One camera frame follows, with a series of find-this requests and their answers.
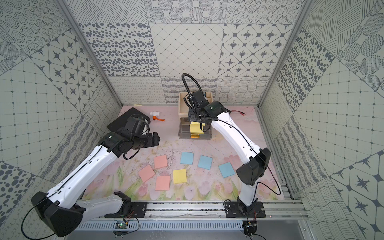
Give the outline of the yellow sticky note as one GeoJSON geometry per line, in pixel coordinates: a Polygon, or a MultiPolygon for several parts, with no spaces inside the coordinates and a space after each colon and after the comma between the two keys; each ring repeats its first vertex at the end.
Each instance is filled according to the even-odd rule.
{"type": "Polygon", "coordinates": [[[187,170],[180,169],[173,171],[173,183],[174,184],[183,184],[187,182],[187,170]]]}
{"type": "Polygon", "coordinates": [[[204,123],[191,122],[190,123],[190,133],[193,135],[200,135],[204,133],[204,123]]]}

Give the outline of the beige drawer organizer cabinet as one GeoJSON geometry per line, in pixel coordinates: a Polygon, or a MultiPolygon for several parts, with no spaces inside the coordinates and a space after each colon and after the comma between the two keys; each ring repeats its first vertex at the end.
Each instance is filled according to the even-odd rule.
{"type": "Polygon", "coordinates": [[[184,101],[184,97],[187,95],[187,92],[179,93],[179,117],[180,118],[188,118],[189,108],[184,101]]]}

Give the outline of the grey drawer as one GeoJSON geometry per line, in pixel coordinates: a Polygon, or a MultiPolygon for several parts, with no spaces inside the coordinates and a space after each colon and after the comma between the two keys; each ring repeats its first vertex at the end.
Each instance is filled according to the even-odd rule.
{"type": "Polygon", "coordinates": [[[187,118],[180,118],[180,126],[178,136],[184,140],[205,140],[210,141],[212,139],[211,126],[204,126],[204,133],[200,135],[193,135],[190,133],[190,123],[187,118]]]}

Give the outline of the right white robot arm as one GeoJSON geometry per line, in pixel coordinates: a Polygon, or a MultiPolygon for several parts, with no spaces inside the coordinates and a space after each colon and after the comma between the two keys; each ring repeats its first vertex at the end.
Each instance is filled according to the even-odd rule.
{"type": "Polygon", "coordinates": [[[217,130],[232,146],[240,157],[242,165],[237,169],[237,176],[242,182],[239,200],[245,207],[256,202],[257,184],[268,168],[271,152],[261,149],[236,125],[231,111],[218,101],[203,104],[190,104],[189,118],[193,122],[209,124],[217,130]]]}

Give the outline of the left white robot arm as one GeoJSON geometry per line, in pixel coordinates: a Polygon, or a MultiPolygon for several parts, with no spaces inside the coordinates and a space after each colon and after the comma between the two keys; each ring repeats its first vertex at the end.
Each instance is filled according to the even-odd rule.
{"type": "Polygon", "coordinates": [[[156,132],[132,135],[131,139],[114,132],[108,133],[65,179],[48,192],[37,192],[32,197],[33,209],[58,237],[69,235],[80,224],[94,218],[128,217],[133,211],[132,200],[120,191],[91,201],[79,198],[96,177],[120,156],[129,150],[157,147],[160,140],[156,132]]]}

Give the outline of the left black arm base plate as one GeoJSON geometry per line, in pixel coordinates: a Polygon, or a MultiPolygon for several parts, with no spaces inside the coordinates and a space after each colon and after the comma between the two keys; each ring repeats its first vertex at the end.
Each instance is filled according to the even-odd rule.
{"type": "Polygon", "coordinates": [[[117,218],[144,218],[147,210],[147,202],[123,202],[122,207],[116,213],[107,214],[107,219],[117,218]]]}

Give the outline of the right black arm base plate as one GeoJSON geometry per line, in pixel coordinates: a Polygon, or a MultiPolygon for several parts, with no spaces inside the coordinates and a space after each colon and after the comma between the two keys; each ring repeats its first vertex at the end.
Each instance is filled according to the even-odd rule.
{"type": "Polygon", "coordinates": [[[227,218],[265,218],[266,212],[262,202],[254,202],[251,206],[245,206],[242,202],[224,201],[223,207],[227,218]]]}

